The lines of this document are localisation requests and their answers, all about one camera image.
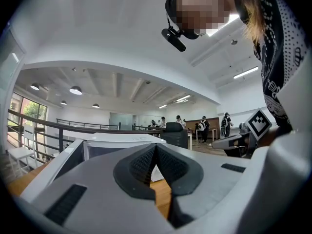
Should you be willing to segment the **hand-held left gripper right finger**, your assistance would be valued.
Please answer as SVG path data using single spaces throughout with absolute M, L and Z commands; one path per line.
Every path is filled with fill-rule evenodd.
M 156 164 L 171 189 L 157 227 L 238 227 L 248 198 L 237 187 L 249 160 L 157 144 Z

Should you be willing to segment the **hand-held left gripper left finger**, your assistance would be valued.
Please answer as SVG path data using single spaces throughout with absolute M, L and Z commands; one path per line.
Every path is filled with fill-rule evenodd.
M 45 234 L 168 234 L 173 226 L 154 199 L 129 196 L 113 175 L 117 163 L 154 144 L 126 148 L 89 159 L 54 180 L 21 212 Z

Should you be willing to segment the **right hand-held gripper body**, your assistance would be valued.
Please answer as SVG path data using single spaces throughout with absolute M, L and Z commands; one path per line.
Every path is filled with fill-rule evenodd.
M 255 111 L 245 122 L 240 124 L 240 135 L 251 134 L 251 156 L 258 147 L 260 139 L 268 132 L 271 126 L 272 123 L 260 108 L 258 108 L 257 111 Z

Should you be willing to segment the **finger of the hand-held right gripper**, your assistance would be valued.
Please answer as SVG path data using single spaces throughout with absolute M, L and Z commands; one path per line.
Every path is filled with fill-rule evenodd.
M 212 142 L 214 149 L 235 149 L 244 146 L 244 137 L 242 135 L 230 136 Z

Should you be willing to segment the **person's right hand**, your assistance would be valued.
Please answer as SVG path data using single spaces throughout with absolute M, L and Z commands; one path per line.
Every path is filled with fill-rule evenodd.
M 242 135 L 241 138 L 234 141 L 234 147 L 238 149 L 238 156 L 242 158 L 251 157 L 250 148 L 251 134 Z

